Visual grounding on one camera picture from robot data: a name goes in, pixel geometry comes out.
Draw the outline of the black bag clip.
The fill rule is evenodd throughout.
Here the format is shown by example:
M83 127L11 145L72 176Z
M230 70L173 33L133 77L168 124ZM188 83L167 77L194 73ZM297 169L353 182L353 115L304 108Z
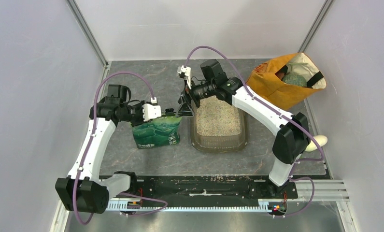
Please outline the black bag clip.
M161 115L162 117L171 117L174 116L176 117L176 112L173 108L167 108Z

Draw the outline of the green cat litter bag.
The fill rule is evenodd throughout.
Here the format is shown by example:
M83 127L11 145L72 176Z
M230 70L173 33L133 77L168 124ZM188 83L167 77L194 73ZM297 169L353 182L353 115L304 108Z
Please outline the green cat litter bag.
M182 118L164 116L132 127L132 135L138 149L150 149L180 142L178 132Z

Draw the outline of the brown translucent litter box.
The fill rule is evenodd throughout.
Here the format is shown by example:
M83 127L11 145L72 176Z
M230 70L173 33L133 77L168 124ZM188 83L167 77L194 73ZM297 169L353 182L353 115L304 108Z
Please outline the brown translucent litter box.
M244 149L248 142L245 113L215 96L200 101L190 120L193 147L203 152L227 153Z

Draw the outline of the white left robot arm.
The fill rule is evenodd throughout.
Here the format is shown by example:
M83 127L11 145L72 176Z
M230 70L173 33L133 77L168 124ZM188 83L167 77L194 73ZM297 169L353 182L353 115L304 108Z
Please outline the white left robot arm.
M79 156L64 178L58 178L55 189L68 211L102 214L111 198L123 193L134 197L140 188L134 172L116 171L100 179L100 165L106 147L119 122L143 121L139 101L131 105L127 86L108 85L107 95L90 108L88 132Z

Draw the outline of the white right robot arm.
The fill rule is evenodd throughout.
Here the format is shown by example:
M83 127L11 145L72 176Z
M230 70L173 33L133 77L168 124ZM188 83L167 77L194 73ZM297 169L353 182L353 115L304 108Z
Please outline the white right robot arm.
M263 124L274 136L272 152L275 161L269 173L266 192L277 198L285 192L285 184L290 178L295 161L305 151L310 139L308 121L305 115L293 115L263 99L238 77L228 78L216 59L205 61L201 66L205 81L196 85L192 81L191 68L178 67L177 73L185 86L178 103L177 116L192 117L203 99L216 96Z

